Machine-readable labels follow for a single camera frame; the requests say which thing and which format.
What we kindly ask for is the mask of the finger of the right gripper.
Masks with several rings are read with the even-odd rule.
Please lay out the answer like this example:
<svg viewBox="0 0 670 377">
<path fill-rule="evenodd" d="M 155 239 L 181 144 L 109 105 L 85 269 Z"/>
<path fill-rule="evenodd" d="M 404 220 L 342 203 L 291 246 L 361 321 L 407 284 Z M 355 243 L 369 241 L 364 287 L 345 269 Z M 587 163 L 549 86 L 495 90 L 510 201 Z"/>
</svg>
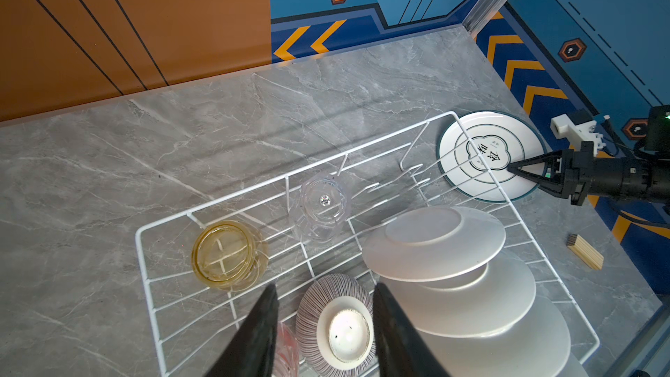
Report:
<svg viewBox="0 0 670 377">
<path fill-rule="evenodd" d="M 537 155 L 528 159 L 523 159 L 521 161 L 511 162 L 507 169 L 509 172 L 517 175 L 527 167 L 540 165 L 542 167 L 542 174 L 545 175 L 547 172 L 553 172 L 556 169 L 560 169 L 561 157 L 561 151 L 553 151 L 543 155 Z"/>
<path fill-rule="evenodd" d="M 535 183 L 540 190 L 549 195 L 553 195 L 554 197 L 561 197 L 563 195 L 563 180 L 561 174 L 555 174 L 549 177 L 532 174 L 530 172 L 519 172 L 516 175 Z"/>
</svg>

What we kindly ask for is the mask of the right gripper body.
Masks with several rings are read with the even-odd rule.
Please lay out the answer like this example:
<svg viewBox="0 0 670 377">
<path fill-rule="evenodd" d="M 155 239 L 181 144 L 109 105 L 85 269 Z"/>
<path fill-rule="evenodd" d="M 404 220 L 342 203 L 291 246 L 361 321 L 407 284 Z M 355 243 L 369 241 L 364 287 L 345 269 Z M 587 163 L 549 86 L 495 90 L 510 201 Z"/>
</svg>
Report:
<svg viewBox="0 0 670 377">
<path fill-rule="evenodd" d="M 591 148 L 563 150 L 558 159 L 559 197 L 582 205 L 586 197 L 617 201 L 654 201 L 653 170 L 649 161 L 637 158 L 598 158 Z"/>
</svg>

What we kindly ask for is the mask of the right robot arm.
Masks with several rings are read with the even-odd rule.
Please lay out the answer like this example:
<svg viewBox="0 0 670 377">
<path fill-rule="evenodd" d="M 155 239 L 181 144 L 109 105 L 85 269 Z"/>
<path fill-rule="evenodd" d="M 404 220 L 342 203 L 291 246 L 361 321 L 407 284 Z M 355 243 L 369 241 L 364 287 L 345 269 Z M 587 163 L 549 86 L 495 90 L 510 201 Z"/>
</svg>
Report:
<svg viewBox="0 0 670 377">
<path fill-rule="evenodd" d="M 554 197 L 581 205 L 586 197 L 663 202 L 669 210 L 669 106 L 654 106 L 646 134 L 632 148 L 616 144 L 624 155 L 599 158 L 605 147 L 596 120 L 586 110 L 551 119 L 551 131 L 573 149 L 554 151 L 513 162 L 508 171 L 534 182 Z"/>
</svg>

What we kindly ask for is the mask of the teal rimmed white plate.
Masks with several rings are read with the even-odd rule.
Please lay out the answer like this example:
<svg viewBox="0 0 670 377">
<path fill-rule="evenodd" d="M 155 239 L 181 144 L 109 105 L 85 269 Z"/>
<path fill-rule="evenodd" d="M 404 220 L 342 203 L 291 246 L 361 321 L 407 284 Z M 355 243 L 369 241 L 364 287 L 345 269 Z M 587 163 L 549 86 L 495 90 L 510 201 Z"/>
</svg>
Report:
<svg viewBox="0 0 670 377">
<path fill-rule="evenodd" d="M 508 167 L 545 152 L 529 124 L 495 111 L 462 116 L 447 127 L 437 145 L 438 165 L 449 184 L 468 197 L 494 204 L 518 200 L 538 188 Z"/>
</svg>

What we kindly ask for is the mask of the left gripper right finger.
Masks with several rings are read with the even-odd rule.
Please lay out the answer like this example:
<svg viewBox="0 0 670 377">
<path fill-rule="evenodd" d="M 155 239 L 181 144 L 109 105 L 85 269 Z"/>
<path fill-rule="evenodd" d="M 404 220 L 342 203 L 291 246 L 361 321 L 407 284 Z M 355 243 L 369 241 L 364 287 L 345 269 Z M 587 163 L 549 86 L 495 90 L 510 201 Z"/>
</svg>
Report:
<svg viewBox="0 0 670 377">
<path fill-rule="evenodd" d="M 382 282 L 373 292 L 373 331 L 380 376 L 449 376 Z"/>
</svg>

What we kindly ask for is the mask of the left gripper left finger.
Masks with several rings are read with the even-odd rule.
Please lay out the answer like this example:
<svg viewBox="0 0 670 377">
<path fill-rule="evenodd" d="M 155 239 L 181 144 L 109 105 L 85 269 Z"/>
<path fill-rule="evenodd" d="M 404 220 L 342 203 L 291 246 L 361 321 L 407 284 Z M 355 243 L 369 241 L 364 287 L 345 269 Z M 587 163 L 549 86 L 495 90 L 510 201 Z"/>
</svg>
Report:
<svg viewBox="0 0 670 377">
<path fill-rule="evenodd" d="M 277 344 L 277 288 L 268 284 L 205 376 L 272 376 Z"/>
</svg>

